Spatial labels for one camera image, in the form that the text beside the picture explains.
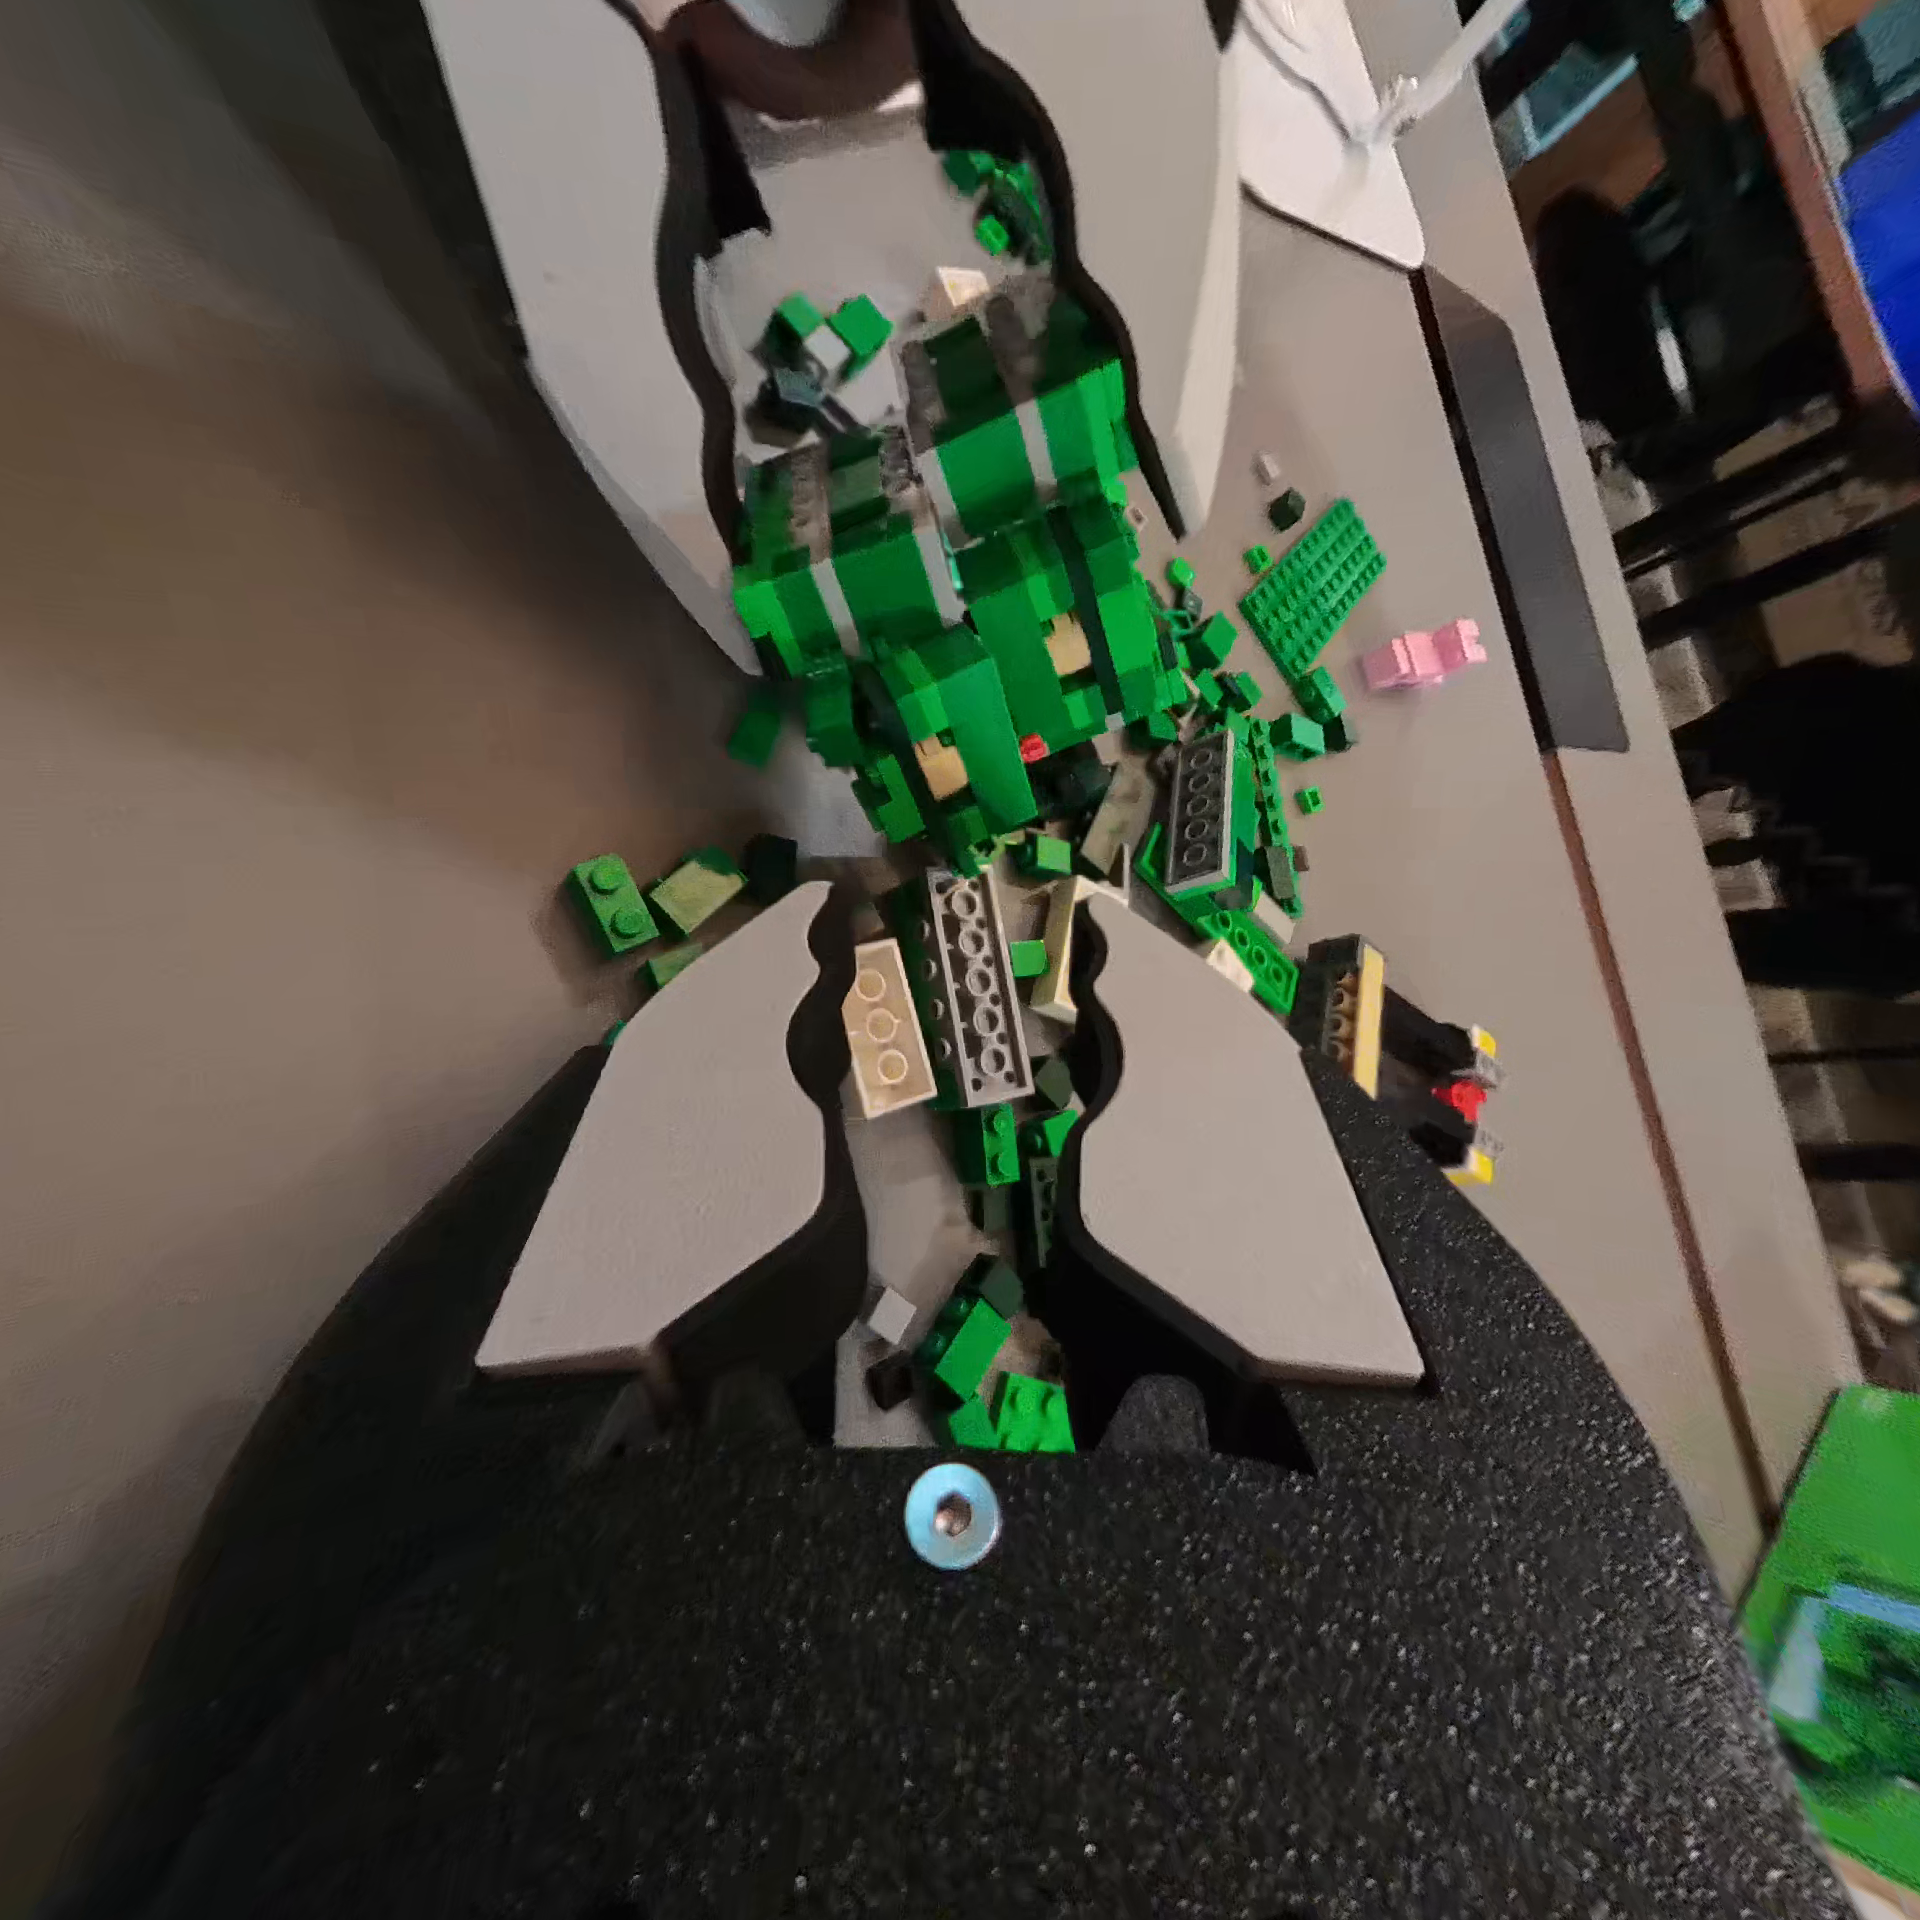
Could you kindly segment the pink toy pig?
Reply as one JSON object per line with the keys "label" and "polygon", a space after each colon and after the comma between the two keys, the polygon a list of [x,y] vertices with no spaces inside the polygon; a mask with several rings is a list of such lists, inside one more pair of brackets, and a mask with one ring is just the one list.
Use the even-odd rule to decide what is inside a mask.
{"label": "pink toy pig", "polygon": [[1439,689],[1489,661],[1475,619],[1433,630],[1409,630],[1369,650],[1360,676],[1374,695]]}

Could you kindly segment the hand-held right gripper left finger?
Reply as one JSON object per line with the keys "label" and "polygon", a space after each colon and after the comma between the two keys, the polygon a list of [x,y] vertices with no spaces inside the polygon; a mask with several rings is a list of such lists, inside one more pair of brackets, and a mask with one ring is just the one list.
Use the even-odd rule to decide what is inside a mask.
{"label": "hand-held right gripper left finger", "polygon": [[844,1082],[852,898],[806,881],[605,1051],[505,1284],[486,1378],[645,1374],[687,1408],[833,1378],[871,1280]]}

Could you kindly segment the black desk flap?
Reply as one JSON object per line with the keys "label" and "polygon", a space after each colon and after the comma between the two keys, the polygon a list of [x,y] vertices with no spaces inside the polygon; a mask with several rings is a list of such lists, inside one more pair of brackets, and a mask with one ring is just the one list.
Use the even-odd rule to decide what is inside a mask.
{"label": "black desk flap", "polygon": [[1617,681],[1517,339],[1433,264],[1413,296],[1535,741],[1623,756]]}

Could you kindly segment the white book stand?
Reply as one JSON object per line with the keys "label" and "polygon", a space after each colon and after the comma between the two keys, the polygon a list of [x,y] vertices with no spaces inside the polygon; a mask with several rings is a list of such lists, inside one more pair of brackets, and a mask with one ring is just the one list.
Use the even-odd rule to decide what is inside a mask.
{"label": "white book stand", "polygon": [[1445,105],[1519,3],[1480,4],[1429,69],[1378,89],[1342,3],[1243,3],[1229,45],[1243,188],[1276,217],[1416,272],[1429,256],[1398,140]]}

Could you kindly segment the pile of loose green bricks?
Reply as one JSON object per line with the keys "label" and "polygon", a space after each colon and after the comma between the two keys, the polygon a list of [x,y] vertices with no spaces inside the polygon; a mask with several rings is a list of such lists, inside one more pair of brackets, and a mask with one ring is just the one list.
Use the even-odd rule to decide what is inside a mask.
{"label": "pile of loose green bricks", "polygon": [[[1051,222],[1034,166],[1025,158],[966,148],[940,151],[939,160],[951,188],[966,201],[975,244],[1005,264],[1007,275],[943,269],[917,312],[900,322],[866,294],[834,309],[810,300],[804,291],[787,294],[768,312],[754,348],[763,383],[749,415],[763,432],[789,440],[780,455],[815,437],[874,425],[900,408],[905,388],[889,361],[900,334],[954,318],[1015,277],[1055,280]],[[1252,544],[1245,557],[1250,586],[1278,558],[1264,544]],[[997,883],[1025,1034],[1030,1018],[1062,1029],[1078,1018],[1073,1001],[1076,912],[1100,892],[1125,897],[1134,876],[1183,930],[1199,938],[1201,959],[1214,973],[1255,996],[1275,1018],[1289,1018],[1294,1006],[1301,962],[1285,946],[1289,916],[1301,898],[1285,815],[1285,766],[1353,743],[1346,700],[1319,661],[1302,683],[1289,685],[1278,675],[1293,709],[1260,717],[1262,685],[1232,666],[1236,623],[1226,612],[1206,610],[1192,565],[1185,557],[1170,558],[1165,586],[1152,586],[1170,615],[1174,636],[1185,643],[1188,707],[1170,727],[1122,728],[1097,741],[1093,755],[1076,764],[1091,788],[1088,804],[1016,833],[980,870]],[[793,707],[793,691],[760,669],[767,683],[757,687],[731,739],[731,755],[749,764],[767,763],[791,719],[804,724]],[[1235,875],[1224,886],[1168,897],[1163,842],[1173,760],[1183,744],[1216,728],[1238,739]],[[918,844],[891,846],[933,859],[924,876],[900,883],[881,902],[889,927],[881,940],[900,945],[933,1061],[934,1017],[920,973],[917,922],[927,905],[928,872],[954,869]],[[1070,1450],[1075,1442],[1061,1389],[1013,1372],[995,1384],[990,1400],[983,1395],[1027,1308],[1025,1278],[1039,1278],[1051,1266],[1062,1157],[1083,1116],[1068,1065],[1058,1054],[1036,1057],[1032,1044],[1027,1047],[1032,1093],[1013,1105],[957,1113],[933,1070],[934,1097],[927,1105],[947,1116],[954,1173],[976,1210],[976,1224],[997,1238],[1021,1234],[1021,1263],[976,1256],[954,1305],[924,1336],[914,1365],[957,1442]]]}

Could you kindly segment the grey technic brick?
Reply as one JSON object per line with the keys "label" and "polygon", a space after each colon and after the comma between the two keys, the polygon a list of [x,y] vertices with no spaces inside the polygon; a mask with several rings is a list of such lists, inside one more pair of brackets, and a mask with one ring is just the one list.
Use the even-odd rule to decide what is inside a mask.
{"label": "grey technic brick", "polygon": [[1034,1062],[997,879],[928,870],[917,930],[947,1106],[973,1113],[1030,1097]]}
{"label": "grey technic brick", "polygon": [[1170,760],[1163,885],[1170,898],[1213,892],[1236,875],[1236,756],[1229,728],[1199,732]]}

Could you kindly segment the blue storage bin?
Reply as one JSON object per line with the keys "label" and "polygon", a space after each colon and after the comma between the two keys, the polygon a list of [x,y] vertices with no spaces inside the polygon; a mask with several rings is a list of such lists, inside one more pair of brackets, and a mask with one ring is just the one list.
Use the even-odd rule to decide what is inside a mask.
{"label": "blue storage bin", "polygon": [[1836,178],[1847,244],[1896,385],[1919,410],[1919,101],[1877,124]]}

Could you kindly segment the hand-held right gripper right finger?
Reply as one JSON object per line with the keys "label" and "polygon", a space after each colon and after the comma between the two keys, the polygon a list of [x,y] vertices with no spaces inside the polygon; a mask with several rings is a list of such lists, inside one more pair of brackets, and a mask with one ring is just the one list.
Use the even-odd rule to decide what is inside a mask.
{"label": "hand-held right gripper right finger", "polygon": [[1286,1027],[1111,895],[1075,912],[1046,1330],[1078,1436],[1151,1378],[1208,1442],[1291,1442],[1294,1386],[1429,1376],[1390,1263]]}

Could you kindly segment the cream brick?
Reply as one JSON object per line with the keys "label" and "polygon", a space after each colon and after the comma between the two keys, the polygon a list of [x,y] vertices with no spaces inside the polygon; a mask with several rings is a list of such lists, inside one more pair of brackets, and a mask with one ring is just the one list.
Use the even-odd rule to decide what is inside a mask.
{"label": "cream brick", "polygon": [[874,1123],[934,1101],[939,1086],[900,942],[855,948],[852,988],[842,1002],[855,1101]]}

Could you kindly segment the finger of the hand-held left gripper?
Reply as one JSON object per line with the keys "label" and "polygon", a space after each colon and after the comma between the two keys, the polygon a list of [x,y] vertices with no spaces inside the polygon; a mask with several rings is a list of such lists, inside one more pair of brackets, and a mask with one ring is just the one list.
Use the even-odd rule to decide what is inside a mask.
{"label": "finger of the hand-held left gripper", "polygon": [[906,10],[928,142],[1032,165],[1055,272],[1121,350],[1146,483],[1174,535],[1199,532],[1236,387],[1238,7]]}
{"label": "finger of the hand-held left gripper", "polygon": [[631,4],[429,3],[429,35],[526,361],[589,476],[749,675],[738,403],[711,320],[701,90]]}

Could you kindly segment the black and yellow brick build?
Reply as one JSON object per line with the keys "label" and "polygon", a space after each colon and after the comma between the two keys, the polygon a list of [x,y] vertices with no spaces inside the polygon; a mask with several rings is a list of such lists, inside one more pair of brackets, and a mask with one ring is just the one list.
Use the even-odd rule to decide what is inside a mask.
{"label": "black and yellow brick build", "polygon": [[1311,945],[1289,1032],[1372,1099],[1454,1186],[1494,1182],[1503,1144],[1484,1110],[1505,1078],[1498,1042],[1402,996],[1380,948],[1359,935]]}

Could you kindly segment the green studded plate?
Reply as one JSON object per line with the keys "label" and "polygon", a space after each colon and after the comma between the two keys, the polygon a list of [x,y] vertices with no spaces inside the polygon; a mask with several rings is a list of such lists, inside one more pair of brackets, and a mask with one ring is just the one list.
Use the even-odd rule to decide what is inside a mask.
{"label": "green studded plate", "polygon": [[1238,615],[1283,681],[1302,683],[1384,571],[1369,523],[1350,497],[1339,497],[1258,574]]}

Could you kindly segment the green striped brick model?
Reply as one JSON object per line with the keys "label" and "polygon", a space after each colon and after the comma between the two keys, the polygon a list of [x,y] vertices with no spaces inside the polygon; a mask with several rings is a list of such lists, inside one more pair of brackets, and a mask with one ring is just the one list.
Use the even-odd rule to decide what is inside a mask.
{"label": "green striped brick model", "polygon": [[978,876],[1091,804],[1078,764],[1188,709],[1140,566],[1113,333],[1016,275],[889,353],[905,399],[742,474],[733,600],[869,824]]}

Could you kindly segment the green toy box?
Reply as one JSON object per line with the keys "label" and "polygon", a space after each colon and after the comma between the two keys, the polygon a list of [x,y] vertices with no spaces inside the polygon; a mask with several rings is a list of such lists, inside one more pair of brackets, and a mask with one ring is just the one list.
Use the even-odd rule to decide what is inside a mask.
{"label": "green toy box", "polygon": [[1826,1845],[1919,1890],[1919,1399],[1847,1386],[1739,1612]]}

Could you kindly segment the grey desk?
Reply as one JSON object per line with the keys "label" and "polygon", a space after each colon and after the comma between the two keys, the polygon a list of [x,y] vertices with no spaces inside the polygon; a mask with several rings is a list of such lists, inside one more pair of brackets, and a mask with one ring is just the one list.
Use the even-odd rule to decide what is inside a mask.
{"label": "grey desk", "polygon": [[[1475,103],[1409,142],[1511,328],[1628,728],[1356,702],[1309,912],[1507,1057],[1484,1207],[1739,1592],[1851,1336]],[[612,1020],[565,869],[859,826],[519,396],[301,4],[4,4],[4,1917],[377,1253]]]}

